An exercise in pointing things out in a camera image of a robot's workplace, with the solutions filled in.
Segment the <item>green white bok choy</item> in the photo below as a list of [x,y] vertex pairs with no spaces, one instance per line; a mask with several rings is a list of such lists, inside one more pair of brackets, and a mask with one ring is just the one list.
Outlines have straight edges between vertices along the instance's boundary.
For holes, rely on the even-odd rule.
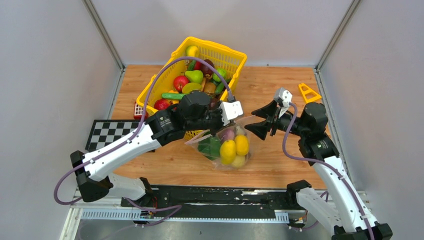
[[221,140],[217,136],[209,136],[197,145],[197,150],[211,161],[220,158],[220,148]]

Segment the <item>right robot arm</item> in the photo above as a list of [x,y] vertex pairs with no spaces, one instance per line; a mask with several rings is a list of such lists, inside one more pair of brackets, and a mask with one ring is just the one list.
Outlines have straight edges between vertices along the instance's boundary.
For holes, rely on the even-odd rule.
[[284,131],[283,153],[298,161],[306,161],[318,173],[334,203],[322,199],[306,180],[287,185],[286,204],[292,209],[304,208],[329,232],[333,240],[389,240],[393,236],[387,223],[380,223],[362,201],[353,186],[340,153],[326,133],[328,117],[322,103],[310,102],[300,116],[286,107],[290,102],[273,100],[252,111],[262,122],[246,125],[246,129],[265,140]]

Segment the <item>purple onion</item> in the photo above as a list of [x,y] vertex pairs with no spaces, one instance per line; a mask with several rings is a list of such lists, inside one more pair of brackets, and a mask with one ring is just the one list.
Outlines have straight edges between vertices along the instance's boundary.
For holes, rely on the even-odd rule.
[[234,140],[236,137],[235,131],[232,128],[226,128],[221,133],[221,142],[224,143],[225,141]]

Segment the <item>yellow plastic basket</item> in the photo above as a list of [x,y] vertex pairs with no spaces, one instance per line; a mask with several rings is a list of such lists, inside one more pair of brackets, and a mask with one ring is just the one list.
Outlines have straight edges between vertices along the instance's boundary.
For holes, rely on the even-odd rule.
[[[214,63],[216,68],[222,68],[227,71],[225,78],[230,79],[228,85],[231,89],[231,92],[234,93],[242,69],[248,59],[247,55],[220,43],[189,36],[171,54],[171,57],[167,62],[171,63],[177,58],[186,56],[185,50],[188,46],[191,45],[199,47],[200,59],[209,59]],[[154,108],[154,103],[162,98],[162,93],[167,93],[174,87],[174,78],[185,72],[189,62],[189,60],[181,60],[173,64],[158,78],[156,83],[153,83],[156,75],[151,77],[148,85],[136,99],[137,104],[141,107],[143,107],[144,103],[147,102],[146,112],[149,116],[158,111]]]

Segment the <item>yellow lemon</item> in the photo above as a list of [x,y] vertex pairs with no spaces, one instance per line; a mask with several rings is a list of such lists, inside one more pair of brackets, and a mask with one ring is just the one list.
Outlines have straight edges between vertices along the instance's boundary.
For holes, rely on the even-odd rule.
[[246,135],[237,135],[234,139],[236,154],[239,156],[246,156],[249,153],[250,145],[249,139]]

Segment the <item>clear zip top bag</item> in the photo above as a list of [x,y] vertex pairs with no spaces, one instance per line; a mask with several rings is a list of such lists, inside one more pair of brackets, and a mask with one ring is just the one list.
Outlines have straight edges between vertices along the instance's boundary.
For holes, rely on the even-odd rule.
[[241,169],[253,155],[252,133],[246,129],[253,120],[253,116],[242,117],[216,134],[203,130],[185,144],[210,160],[216,170]]

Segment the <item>beige pear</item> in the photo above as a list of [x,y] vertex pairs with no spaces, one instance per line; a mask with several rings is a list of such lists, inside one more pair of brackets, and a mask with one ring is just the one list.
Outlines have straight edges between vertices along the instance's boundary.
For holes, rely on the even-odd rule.
[[239,169],[246,164],[246,156],[245,155],[236,155],[234,161],[231,163],[233,168]]

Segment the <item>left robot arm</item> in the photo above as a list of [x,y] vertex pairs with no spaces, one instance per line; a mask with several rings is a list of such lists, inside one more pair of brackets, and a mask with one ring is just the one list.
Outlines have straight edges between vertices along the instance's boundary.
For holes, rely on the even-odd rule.
[[210,107],[210,97],[201,91],[185,95],[178,104],[159,110],[140,126],[109,145],[88,153],[79,150],[70,155],[73,172],[84,202],[95,202],[107,195],[122,195],[140,206],[149,206],[153,193],[142,178],[117,176],[121,165],[144,153],[180,140],[188,131],[208,130],[215,135],[242,115],[241,104],[234,97]]

